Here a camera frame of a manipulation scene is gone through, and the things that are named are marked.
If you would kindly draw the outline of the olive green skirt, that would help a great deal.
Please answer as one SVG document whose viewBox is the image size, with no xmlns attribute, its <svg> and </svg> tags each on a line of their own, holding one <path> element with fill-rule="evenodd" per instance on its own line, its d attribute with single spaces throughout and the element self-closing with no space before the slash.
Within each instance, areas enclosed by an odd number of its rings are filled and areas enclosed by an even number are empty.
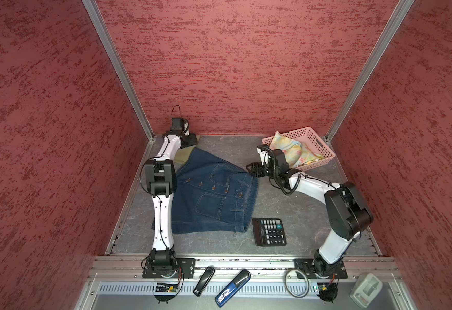
<svg viewBox="0 0 452 310">
<path fill-rule="evenodd" d="M 191 152 L 197 147 L 200 138 L 200 135 L 196 135 L 197 142 L 195 145 L 179 149 L 174 157 L 174 163 L 178 165 L 185 165 L 191 155 Z"/>
</svg>

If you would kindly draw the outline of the blue denim skirt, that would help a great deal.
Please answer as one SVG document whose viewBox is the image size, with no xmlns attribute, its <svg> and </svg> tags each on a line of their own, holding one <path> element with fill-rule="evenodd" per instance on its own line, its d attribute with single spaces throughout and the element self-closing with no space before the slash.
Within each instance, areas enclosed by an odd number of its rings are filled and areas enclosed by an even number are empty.
<svg viewBox="0 0 452 310">
<path fill-rule="evenodd" d="M 172 233 L 245 233 L 253 218 L 258 179 L 207 151 L 194 149 L 177 172 Z"/>
</svg>

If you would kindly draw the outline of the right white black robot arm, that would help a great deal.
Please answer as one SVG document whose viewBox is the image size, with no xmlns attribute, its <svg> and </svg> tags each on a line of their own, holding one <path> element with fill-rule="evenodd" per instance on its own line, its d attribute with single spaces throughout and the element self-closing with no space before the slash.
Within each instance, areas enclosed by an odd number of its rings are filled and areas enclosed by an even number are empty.
<svg viewBox="0 0 452 310">
<path fill-rule="evenodd" d="M 331 230 L 323 245 L 316 250 L 309 270 L 319 278 L 333 276 L 350 245 L 374 221 L 361 192 L 351 182 L 334 185 L 290 168 L 280 149 L 271 149 L 267 145 L 259 145 L 256 149 L 260 161 L 246 166 L 251 176 L 267 177 L 271 185 L 285 196 L 300 192 L 325 205 Z"/>
</svg>

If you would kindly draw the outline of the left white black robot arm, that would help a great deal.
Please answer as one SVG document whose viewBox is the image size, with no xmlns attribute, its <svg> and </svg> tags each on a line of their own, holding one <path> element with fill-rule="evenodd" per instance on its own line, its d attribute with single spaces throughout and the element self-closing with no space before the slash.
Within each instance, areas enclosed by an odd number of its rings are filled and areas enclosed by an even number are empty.
<svg viewBox="0 0 452 310">
<path fill-rule="evenodd" d="M 154 238 L 148 255 L 149 269 L 162 278 L 176 276 L 180 268 L 174 251 L 172 234 L 172 204 L 178 181 L 174 158 L 177 152 L 196 145 L 196 138 L 187 129 L 171 130 L 163 137 L 163 145 L 157 155 L 149 158 L 141 168 L 139 176 L 143 191 L 152 197 L 154 204 Z"/>
</svg>

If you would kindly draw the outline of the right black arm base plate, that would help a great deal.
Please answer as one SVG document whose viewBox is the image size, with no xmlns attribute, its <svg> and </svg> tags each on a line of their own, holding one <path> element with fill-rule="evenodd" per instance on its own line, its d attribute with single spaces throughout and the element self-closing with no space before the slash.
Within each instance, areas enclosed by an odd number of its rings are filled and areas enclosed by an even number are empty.
<svg viewBox="0 0 452 310">
<path fill-rule="evenodd" d="M 320 280 L 346 280 L 348 274 L 343 260 L 328 264 L 322 258 L 297 258 L 294 260 L 294 266 L 302 271 L 308 279 Z"/>
</svg>

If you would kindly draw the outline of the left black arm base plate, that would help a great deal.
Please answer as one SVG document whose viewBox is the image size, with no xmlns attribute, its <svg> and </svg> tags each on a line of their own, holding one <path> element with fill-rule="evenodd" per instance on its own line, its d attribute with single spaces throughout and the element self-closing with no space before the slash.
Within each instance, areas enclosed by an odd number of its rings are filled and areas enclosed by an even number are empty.
<svg viewBox="0 0 452 310">
<path fill-rule="evenodd" d="M 177 258 L 176 267 L 170 269 L 160 269 L 156 267 L 153 269 L 149 259 L 144 261 L 142 278 L 155 278 L 155 279 L 190 279 L 194 276 L 196 260 L 194 258 Z"/>
</svg>

